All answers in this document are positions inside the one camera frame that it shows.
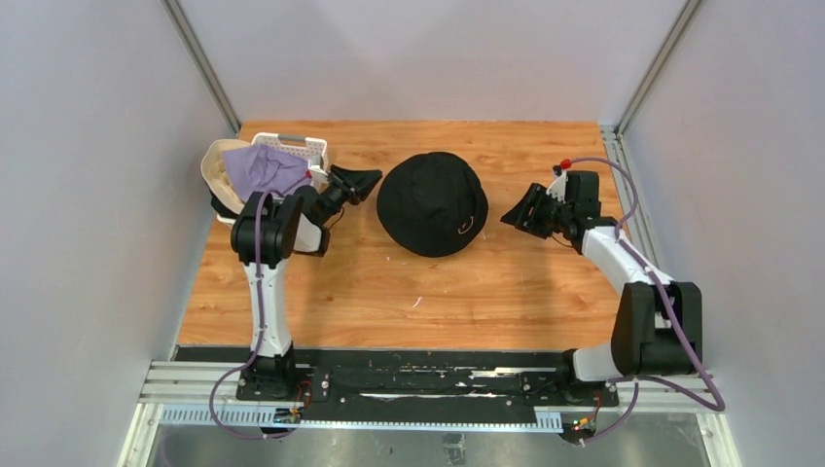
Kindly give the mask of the lavender bucket hat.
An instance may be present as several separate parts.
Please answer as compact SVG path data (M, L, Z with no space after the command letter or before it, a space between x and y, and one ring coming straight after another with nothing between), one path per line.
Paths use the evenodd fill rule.
M242 201L247 201L254 192L285 198L312 181L307 159L264 144L226 151L223 161L233 189Z

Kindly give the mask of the beige bucket hat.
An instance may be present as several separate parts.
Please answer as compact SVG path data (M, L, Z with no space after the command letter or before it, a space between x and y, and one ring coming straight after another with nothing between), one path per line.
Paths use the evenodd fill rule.
M415 255L443 258L483 230L488 200L469 163L449 152L414 155L382 180L377 217L388 235Z

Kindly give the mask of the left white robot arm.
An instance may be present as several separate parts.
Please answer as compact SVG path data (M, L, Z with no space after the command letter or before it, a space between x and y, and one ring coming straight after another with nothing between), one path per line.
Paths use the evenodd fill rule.
M290 400L298 389L293 339L288 329L285 277L295 254L322 257L330 241L326 223L347 204L364 201L382 172L333 165L327 185L289 195L255 192L235 219L231 247L243 264L251 293L253 334L248 361L239 370L243 390Z

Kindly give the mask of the cream straw-coloured bucket hat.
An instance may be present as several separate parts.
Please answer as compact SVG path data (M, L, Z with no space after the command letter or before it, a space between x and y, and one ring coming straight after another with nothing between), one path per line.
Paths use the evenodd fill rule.
M239 139L218 139L211 143L200 162L201 178L210 195L210 206L225 223L233 222L245 202L236 193L224 162L228 151L249 147L250 143Z

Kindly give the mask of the white perforated plastic basket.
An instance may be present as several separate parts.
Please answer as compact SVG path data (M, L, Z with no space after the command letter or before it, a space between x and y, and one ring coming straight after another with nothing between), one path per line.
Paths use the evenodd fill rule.
M271 146L272 148L284 151L286 153L303 157L305 159L313 156L313 155L325 155L329 162L327 156L327 142L324 139L320 138L312 138L312 137L303 137L303 136L291 136L286 135L283 133L271 133L271 132L259 132L254 137L253 140L249 142L251 145L256 144L264 144L267 146ZM321 189L323 186L315 187L312 183L308 186L311 186L317 190ZM217 220L225 225L230 225L233 222L225 223L223 218L220 218L216 215Z

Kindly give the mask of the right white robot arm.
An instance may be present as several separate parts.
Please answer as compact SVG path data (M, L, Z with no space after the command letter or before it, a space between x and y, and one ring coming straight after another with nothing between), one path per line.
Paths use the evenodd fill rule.
M563 236L620 296L610 340L566 351L567 372L556 378L564 403L583 404L596 382L695 372L701 357L699 287L660 271L629 243L615 218L602 215L596 172L559 168L550 187L531 184L501 220L540 238Z

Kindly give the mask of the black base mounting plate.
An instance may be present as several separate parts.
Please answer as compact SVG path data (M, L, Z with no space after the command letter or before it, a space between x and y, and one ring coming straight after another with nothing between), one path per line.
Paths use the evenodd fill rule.
M617 394L604 384L570 380L564 355L298 348L297 382L284 398L243 390L240 372L206 393L215 398L217 415L245 406L336 421L532 422L540 410L590 413L618 407Z

